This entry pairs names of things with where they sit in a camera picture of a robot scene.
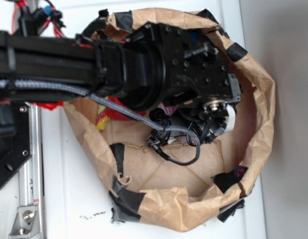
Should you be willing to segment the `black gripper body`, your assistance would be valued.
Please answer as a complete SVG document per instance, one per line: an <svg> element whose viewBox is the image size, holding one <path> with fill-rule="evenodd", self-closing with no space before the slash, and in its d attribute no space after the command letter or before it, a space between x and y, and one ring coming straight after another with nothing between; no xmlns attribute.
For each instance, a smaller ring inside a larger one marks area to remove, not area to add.
<svg viewBox="0 0 308 239"><path fill-rule="evenodd" d="M124 103L148 111L161 127L152 131L152 146L170 136L187 143L211 143L234 127L241 86L209 42L162 23L147 23L124 46Z"/></svg>

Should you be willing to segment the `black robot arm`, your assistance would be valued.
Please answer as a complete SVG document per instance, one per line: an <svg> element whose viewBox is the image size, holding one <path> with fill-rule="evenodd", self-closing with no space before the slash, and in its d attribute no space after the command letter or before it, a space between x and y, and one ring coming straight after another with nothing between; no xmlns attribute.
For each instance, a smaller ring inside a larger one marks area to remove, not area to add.
<svg viewBox="0 0 308 239"><path fill-rule="evenodd" d="M136 112L176 107L207 142L206 124L241 100L238 79L209 42L180 28L147 23L125 43L22 37L0 32L0 100L55 103L85 94L115 96Z"/></svg>

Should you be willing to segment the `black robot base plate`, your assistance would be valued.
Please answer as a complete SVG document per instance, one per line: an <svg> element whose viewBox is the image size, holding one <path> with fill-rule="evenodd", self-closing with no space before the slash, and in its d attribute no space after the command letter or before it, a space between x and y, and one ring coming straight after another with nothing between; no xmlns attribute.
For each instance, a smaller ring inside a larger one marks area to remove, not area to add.
<svg viewBox="0 0 308 239"><path fill-rule="evenodd" d="M30 107L0 104L0 190L30 158Z"/></svg>

